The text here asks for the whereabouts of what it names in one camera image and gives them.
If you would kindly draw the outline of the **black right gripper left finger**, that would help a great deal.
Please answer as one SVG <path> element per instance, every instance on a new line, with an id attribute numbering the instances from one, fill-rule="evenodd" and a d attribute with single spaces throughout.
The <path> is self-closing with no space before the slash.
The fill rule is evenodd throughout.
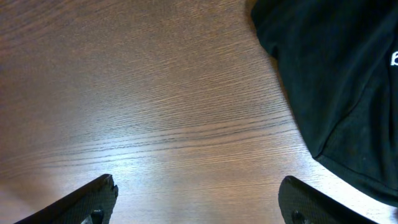
<path id="1" fill-rule="evenodd" d="M 111 174 L 103 174 L 16 224 L 108 224 L 118 198 Z"/>

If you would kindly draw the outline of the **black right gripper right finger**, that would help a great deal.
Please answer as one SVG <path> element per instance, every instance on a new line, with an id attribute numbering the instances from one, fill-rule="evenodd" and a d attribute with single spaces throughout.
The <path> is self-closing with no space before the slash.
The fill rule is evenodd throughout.
<path id="1" fill-rule="evenodd" d="M 286 224 L 376 224 L 291 175 L 281 182 L 278 203 Z"/>

